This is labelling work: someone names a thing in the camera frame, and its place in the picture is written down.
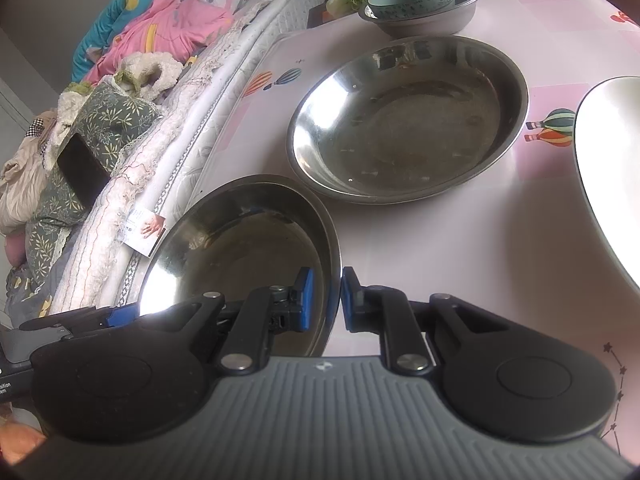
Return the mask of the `person's left hand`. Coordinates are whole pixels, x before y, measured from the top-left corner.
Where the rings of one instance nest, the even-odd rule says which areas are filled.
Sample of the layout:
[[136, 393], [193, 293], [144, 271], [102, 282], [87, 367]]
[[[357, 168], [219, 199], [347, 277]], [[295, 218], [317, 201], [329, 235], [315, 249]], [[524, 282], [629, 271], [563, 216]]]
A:
[[11, 403], [1, 405], [1, 457], [15, 465], [47, 439], [40, 422], [32, 412]]

